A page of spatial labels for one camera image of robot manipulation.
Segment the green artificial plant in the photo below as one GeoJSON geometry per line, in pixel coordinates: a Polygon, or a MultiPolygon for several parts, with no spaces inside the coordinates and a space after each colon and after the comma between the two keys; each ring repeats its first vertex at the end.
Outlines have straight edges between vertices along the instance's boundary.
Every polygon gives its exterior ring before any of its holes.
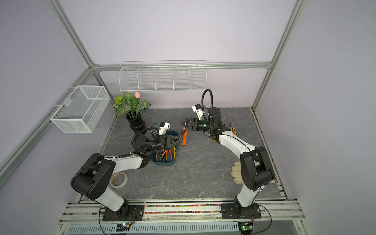
{"type": "Polygon", "coordinates": [[[141,102],[141,93],[123,92],[122,95],[116,96],[113,109],[118,116],[128,115],[131,120],[135,120],[140,115],[141,109],[148,109],[151,106],[147,99],[141,102]]]}

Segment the black vase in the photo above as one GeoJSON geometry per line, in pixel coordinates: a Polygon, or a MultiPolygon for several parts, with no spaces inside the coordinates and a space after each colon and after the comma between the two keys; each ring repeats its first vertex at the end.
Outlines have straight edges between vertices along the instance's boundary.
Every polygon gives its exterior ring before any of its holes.
{"type": "Polygon", "coordinates": [[[135,112],[128,113],[126,115],[126,119],[129,122],[129,126],[134,133],[138,133],[146,129],[146,124],[144,119],[142,118],[140,112],[137,114],[135,112]]]}

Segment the grey orange Greener pliers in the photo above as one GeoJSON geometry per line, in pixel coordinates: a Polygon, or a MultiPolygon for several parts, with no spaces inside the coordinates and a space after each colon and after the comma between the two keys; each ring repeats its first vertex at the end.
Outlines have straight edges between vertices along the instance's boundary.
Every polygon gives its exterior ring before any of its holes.
{"type": "Polygon", "coordinates": [[[186,142],[187,142],[187,130],[186,128],[184,127],[183,129],[181,129],[181,134],[180,134],[180,137],[182,138],[182,143],[181,145],[182,146],[185,146],[186,145],[186,142]]]}

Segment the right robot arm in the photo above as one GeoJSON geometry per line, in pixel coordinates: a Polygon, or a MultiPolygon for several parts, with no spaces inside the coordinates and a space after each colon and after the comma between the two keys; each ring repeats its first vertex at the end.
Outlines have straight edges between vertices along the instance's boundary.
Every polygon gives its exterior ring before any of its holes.
{"type": "Polygon", "coordinates": [[[249,209],[264,187],[275,179],[275,172],[265,147],[255,147],[238,137],[221,120],[219,108],[210,108],[206,116],[200,104],[192,106],[197,117],[181,122],[191,131],[207,132],[216,143],[228,148],[240,159],[243,186],[234,206],[238,211],[249,209]]]}

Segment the masking tape roll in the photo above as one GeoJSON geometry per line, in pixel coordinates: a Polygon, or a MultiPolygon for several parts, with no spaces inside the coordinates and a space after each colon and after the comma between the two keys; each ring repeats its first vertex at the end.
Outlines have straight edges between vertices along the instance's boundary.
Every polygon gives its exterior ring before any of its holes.
{"type": "Polygon", "coordinates": [[[127,175],[123,171],[120,171],[120,172],[114,173],[111,176],[110,185],[115,189],[120,189],[127,184],[127,181],[128,181],[127,175]]]}

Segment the yellow long nose pliers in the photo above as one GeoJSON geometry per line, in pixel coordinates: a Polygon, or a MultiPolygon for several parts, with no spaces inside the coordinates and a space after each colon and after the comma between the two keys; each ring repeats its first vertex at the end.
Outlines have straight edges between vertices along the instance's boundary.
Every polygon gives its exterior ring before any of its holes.
{"type": "Polygon", "coordinates": [[[164,149],[160,149],[157,152],[155,152],[155,161],[156,162],[162,162],[163,159],[165,158],[164,154],[165,154],[165,150],[164,149]]]}

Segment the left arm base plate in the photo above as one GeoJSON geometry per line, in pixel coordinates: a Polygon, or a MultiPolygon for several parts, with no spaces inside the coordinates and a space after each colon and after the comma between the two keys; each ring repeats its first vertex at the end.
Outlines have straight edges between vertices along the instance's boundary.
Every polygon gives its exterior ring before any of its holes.
{"type": "Polygon", "coordinates": [[[117,212],[106,208],[103,213],[103,221],[141,221],[144,216],[144,205],[126,205],[117,212]]]}

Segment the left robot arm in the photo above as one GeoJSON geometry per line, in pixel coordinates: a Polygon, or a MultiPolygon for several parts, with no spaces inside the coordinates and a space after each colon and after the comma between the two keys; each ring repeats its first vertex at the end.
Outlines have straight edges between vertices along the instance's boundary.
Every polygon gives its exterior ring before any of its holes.
{"type": "Polygon", "coordinates": [[[131,145],[134,152],[120,156],[104,156],[95,153],[89,157],[72,178],[70,185],[78,193],[96,201],[111,211],[124,215],[128,213],[128,201],[109,187],[111,177],[118,172],[145,167],[149,152],[174,150],[183,138],[174,135],[158,135],[149,139],[143,131],[134,135],[131,145]]]}

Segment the teal plastic storage box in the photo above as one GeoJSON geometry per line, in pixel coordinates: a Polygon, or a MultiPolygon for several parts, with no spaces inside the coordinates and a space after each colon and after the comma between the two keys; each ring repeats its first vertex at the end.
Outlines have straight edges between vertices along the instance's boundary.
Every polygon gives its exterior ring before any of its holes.
{"type": "Polygon", "coordinates": [[[177,156],[177,147],[174,147],[173,150],[167,153],[167,156],[163,155],[162,152],[152,152],[151,162],[156,165],[170,166],[175,163],[177,156]]]}

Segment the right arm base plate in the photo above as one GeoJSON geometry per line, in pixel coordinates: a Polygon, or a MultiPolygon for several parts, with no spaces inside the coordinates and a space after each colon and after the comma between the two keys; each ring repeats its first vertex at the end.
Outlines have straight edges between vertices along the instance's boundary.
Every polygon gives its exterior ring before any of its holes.
{"type": "Polygon", "coordinates": [[[220,205],[220,213],[223,219],[259,219],[261,213],[259,205],[253,203],[248,207],[242,207],[238,202],[224,203],[220,205]]]}

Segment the beige work glove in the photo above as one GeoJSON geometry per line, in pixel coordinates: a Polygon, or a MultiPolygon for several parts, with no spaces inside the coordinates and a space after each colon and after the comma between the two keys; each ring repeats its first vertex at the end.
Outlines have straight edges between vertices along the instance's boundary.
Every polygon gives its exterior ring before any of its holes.
{"type": "Polygon", "coordinates": [[[240,161],[235,162],[234,165],[232,166],[231,176],[234,178],[235,184],[243,184],[244,183],[243,179],[241,177],[240,161]]]}

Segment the orange black pliers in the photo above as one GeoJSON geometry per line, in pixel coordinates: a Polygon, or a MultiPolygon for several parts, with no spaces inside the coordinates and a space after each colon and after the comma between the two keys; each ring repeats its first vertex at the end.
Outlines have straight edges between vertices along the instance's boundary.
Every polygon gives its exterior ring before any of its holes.
{"type": "Polygon", "coordinates": [[[164,153],[165,161],[170,162],[173,160],[173,151],[172,149],[166,150],[164,153]]]}

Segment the white mesh basket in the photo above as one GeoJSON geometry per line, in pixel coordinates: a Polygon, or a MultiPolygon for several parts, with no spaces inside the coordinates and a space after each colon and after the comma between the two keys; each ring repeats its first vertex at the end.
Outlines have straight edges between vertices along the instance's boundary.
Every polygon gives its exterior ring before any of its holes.
{"type": "Polygon", "coordinates": [[[92,133],[109,102],[103,86],[77,86],[50,121],[64,133],[92,133]]]}

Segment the aluminium front rail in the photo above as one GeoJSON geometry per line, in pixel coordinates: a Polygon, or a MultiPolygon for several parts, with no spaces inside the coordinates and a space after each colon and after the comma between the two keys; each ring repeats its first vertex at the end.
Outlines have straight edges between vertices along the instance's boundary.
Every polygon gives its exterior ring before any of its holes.
{"type": "MultiPolygon", "coordinates": [[[[144,206],[143,223],[157,222],[219,222],[222,215],[219,207],[226,201],[131,201],[129,206],[144,206]]],[[[257,201],[259,204],[261,221],[272,220],[305,220],[304,213],[297,201],[257,201]]],[[[101,221],[99,209],[102,206],[92,201],[80,204],[69,204],[59,221],[59,224],[94,224],[101,221]]]]}

